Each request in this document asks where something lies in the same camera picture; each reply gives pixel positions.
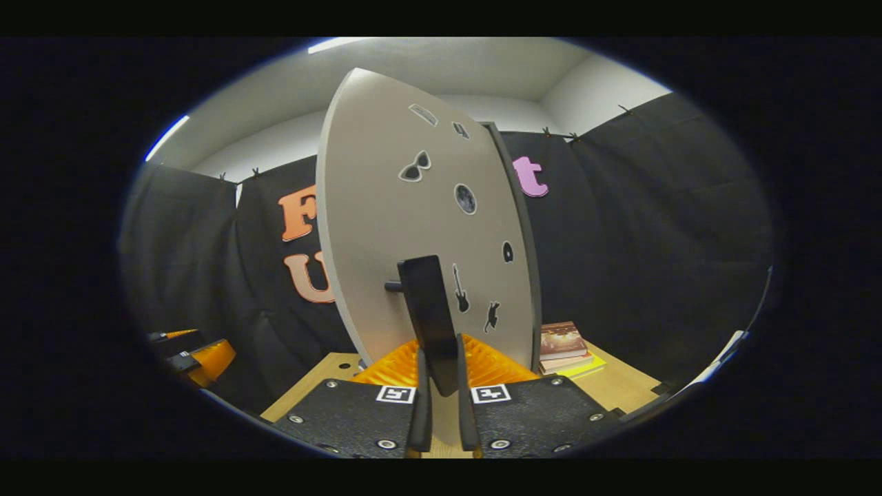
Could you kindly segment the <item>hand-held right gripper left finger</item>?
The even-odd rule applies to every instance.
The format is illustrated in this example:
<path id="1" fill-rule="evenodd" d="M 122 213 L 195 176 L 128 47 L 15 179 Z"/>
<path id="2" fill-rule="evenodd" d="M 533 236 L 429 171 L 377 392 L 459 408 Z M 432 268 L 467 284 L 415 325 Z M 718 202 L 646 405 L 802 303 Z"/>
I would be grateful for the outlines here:
<path id="1" fill-rule="evenodd" d="M 419 458 L 431 450 L 427 361 L 410 341 L 357 371 L 312 371 L 265 411 L 281 433 L 344 458 Z"/>

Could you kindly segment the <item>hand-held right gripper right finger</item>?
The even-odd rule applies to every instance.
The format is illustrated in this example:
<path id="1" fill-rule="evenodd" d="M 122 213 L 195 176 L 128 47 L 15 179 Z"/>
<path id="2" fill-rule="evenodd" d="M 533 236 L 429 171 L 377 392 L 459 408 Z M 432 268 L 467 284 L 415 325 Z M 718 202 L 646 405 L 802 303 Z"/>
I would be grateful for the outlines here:
<path id="1" fill-rule="evenodd" d="M 622 415 L 561 375 L 539 376 L 458 335 L 461 446 L 475 457 L 561 457 L 610 440 Z"/>

